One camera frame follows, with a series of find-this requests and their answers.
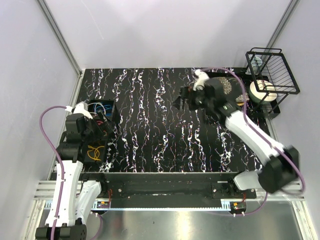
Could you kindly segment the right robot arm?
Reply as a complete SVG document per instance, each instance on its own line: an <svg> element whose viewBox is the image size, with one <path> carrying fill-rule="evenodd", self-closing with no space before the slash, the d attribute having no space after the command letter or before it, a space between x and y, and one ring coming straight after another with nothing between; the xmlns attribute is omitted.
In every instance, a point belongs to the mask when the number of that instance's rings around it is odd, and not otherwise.
<svg viewBox="0 0 320 240"><path fill-rule="evenodd" d="M206 116L215 118L240 138L262 163L262 170L244 171L233 178L227 185L230 197L239 198L245 190L255 188L273 194L298 179L298 150L282 145L254 124L236 101L225 94L219 80L210 78L181 87L173 105L179 110L185 107L190 111L204 110Z"/></svg>

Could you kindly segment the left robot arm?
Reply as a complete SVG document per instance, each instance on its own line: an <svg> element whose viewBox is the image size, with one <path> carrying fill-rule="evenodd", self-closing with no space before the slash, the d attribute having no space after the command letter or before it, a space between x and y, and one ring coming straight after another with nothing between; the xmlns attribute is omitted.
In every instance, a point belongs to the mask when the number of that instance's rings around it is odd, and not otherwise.
<svg viewBox="0 0 320 240"><path fill-rule="evenodd" d="M81 175L89 144L108 132L86 110L68 115L65 126L64 139L54 148L57 177L50 213L36 229L37 240L85 240L95 200L112 196L104 174Z"/></svg>

